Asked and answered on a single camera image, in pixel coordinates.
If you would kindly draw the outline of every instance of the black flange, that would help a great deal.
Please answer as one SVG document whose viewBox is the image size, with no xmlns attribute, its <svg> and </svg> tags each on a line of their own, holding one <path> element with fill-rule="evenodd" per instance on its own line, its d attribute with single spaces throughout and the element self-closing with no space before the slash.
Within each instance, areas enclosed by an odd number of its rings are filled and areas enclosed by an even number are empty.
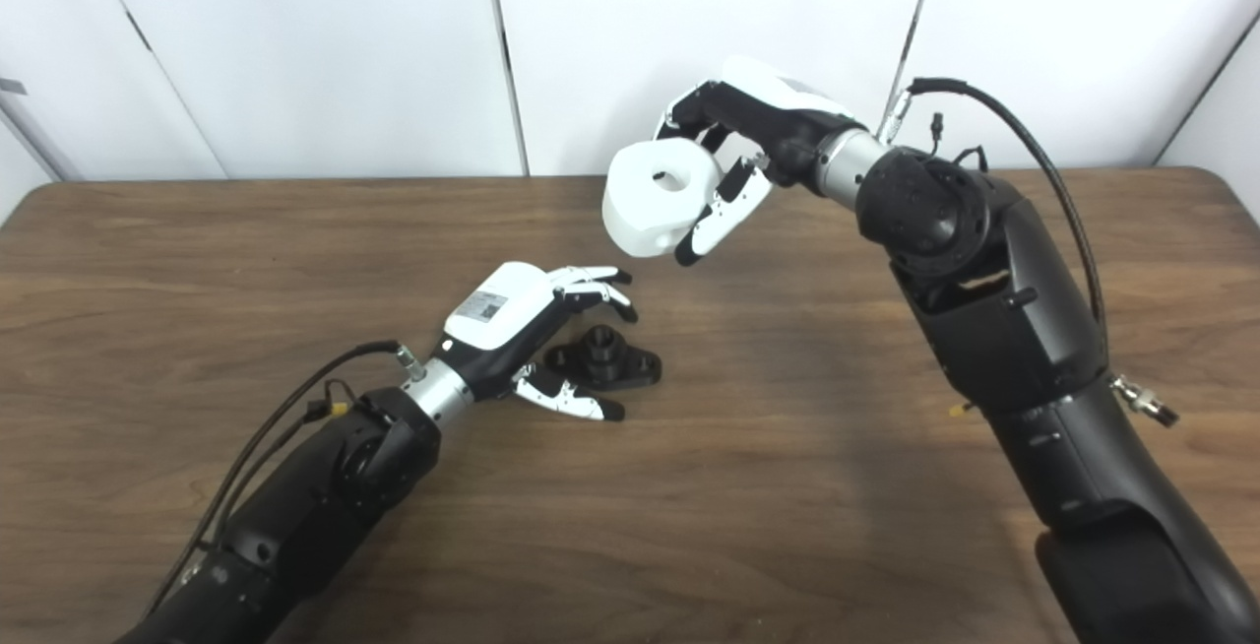
<svg viewBox="0 0 1260 644">
<path fill-rule="evenodd" d="M 660 381 L 660 357 L 626 344 L 612 326 L 591 326 L 577 343 L 552 347 L 551 371 L 590 389 L 643 388 Z"/>
</svg>

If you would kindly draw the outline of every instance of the wooden table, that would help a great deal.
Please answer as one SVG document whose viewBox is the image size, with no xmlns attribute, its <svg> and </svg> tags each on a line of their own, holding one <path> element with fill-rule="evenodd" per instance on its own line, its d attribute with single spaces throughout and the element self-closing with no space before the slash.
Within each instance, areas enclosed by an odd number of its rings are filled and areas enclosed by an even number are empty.
<svg viewBox="0 0 1260 644">
<path fill-rule="evenodd" d="M 1072 258 L 1045 183 L 1012 173 Z M 1211 174 L 1068 174 L 1159 464 L 1260 586 L 1260 232 Z M 881 250 L 776 192 L 712 257 L 627 261 L 602 181 L 58 183 L 0 232 L 0 641 L 139 616 L 262 417 L 350 344 L 427 349 L 500 262 L 621 263 L 665 362 L 621 425 L 515 398 L 278 641 L 1072 641 L 1040 524 Z M 615 321 L 598 310 L 572 325 Z M 561 339 L 570 339 L 562 335 Z M 369 358 L 344 372 L 397 383 Z"/>
</svg>

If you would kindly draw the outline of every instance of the robotic arm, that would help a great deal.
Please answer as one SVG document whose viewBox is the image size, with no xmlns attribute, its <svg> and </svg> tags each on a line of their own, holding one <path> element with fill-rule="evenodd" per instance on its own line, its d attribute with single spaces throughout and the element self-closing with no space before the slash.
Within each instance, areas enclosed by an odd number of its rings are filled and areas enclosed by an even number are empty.
<svg viewBox="0 0 1260 644">
<path fill-rule="evenodd" d="M 1037 558 L 1080 640 L 1260 641 L 1246 582 L 1113 389 L 1167 426 L 1177 416 L 1111 373 L 1105 330 L 1033 205 L 1002 178 L 890 142 L 917 92 L 971 93 L 1018 120 L 963 82 L 919 79 L 907 92 L 879 134 L 755 60 L 732 59 L 719 79 L 679 97 L 658 140 L 689 137 L 713 154 L 737 132 L 762 154 L 722 178 L 674 250 L 678 262 L 709 253 L 772 185 L 799 183 L 850 209 L 861 234 L 887 250 L 941 371 L 985 416 L 1048 527 Z"/>
<path fill-rule="evenodd" d="M 423 365 L 387 343 L 408 381 L 370 389 L 326 420 L 231 512 L 204 544 L 205 557 L 184 572 L 183 586 L 165 601 L 159 596 L 160 606 L 118 644 L 266 640 L 299 602 L 328 586 L 383 514 L 433 469 L 441 428 L 464 407 L 514 393 L 559 413 L 620 421 L 620 405 L 530 362 L 573 313 L 595 304 L 638 320 L 612 281 L 627 284 L 630 276 L 614 267 L 544 272 L 504 263 L 451 313 Z M 316 412 L 315 420 L 326 415 Z"/>
</svg>

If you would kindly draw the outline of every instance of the label sticker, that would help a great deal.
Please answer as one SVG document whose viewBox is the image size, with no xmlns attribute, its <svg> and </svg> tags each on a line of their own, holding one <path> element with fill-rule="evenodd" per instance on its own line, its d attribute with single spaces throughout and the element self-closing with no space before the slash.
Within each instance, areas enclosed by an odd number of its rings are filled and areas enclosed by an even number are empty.
<svg viewBox="0 0 1260 644">
<path fill-rule="evenodd" d="M 471 318 L 472 321 L 490 324 L 491 318 L 503 309 L 504 304 L 508 304 L 508 297 L 504 295 L 478 290 L 469 295 L 464 304 L 460 304 L 459 309 L 455 310 L 455 316 Z"/>
</svg>

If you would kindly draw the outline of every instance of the white wall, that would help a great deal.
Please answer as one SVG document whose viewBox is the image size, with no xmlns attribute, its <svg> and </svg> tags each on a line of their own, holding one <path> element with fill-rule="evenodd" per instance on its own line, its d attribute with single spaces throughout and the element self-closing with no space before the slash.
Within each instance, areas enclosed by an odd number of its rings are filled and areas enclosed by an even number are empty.
<svg viewBox="0 0 1260 644">
<path fill-rule="evenodd" d="M 522 174 L 493 0 L 123 0 L 233 178 Z"/>
<path fill-rule="evenodd" d="M 0 111 L 0 223 L 29 192 L 50 180 L 48 169 L 28 149 L 9 116 Z"/>
<path fill-rule="evenodd" d="M 533 174 L 601 174 L 663 106 L 748 53 L 878 124 L 915 0 L 501 0 Z M 968 78 L 1062 165 L 1150 164 L 1260 0 L 927 0 L 907 67 Z M 919 100 L 900 142 L 984 142 L 1032 164 L 961 100 Z"/>
<path fill-rule="evenodd" d="M 746 53 L 883 108 L 915 0 L 500 0 L 532 174 L 602 174 Z"/>
<path fill-rule="evenodd" d="M 1260 28 L 1251 29 L 1220 78 L 1174 137 L 1160 164 L 1220 174 L 1260 218 Z"/>
<path fill-rule="evenodd" d="M 1260 0 L 927 0 L 907 76 L 969 79 L 1021 117 L 1058 165 L 1152 164 Z M 920 97 L 900 142 L 985 145 L 999 165 L 1032 159 L 961 97 Z"/>
<path fill-rule="evenodd" d="M 0 78 L 67 178 L 223 178 L 117 0 L 0 0 Z"/>
</svg>

